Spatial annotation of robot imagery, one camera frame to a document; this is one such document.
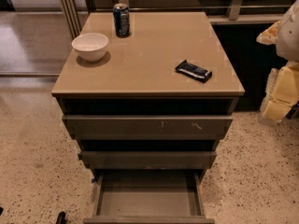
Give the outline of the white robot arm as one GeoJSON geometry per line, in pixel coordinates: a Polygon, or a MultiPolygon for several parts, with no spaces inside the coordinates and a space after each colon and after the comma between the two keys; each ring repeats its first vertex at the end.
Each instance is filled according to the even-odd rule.
{"type": "Polygon", "coordinates": [[[279,70],[271,69],[260,107],[263,119],[279,123],[299,101],[299,0],[280,21],[260,33],[256,41],[275,45],[277,56],[287,61],[279,70]]]}

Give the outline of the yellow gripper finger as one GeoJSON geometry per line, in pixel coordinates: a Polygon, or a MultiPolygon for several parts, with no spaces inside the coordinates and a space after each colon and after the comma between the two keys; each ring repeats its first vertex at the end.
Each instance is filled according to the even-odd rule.
{"type": "Polygon", "coordinates": [[[270,27],[265,29],[257,36],[256,41],[264,45],[275,45],[277,43],[277,38],[278,38],[279,24],[280,21],[273,23],[270,27]]]}
{"type": "Polygon", "coordinates": [[[299,62],[272,68],[268,76],[261,114],[265,119],[282,121],[299,101],[299,62]]]}

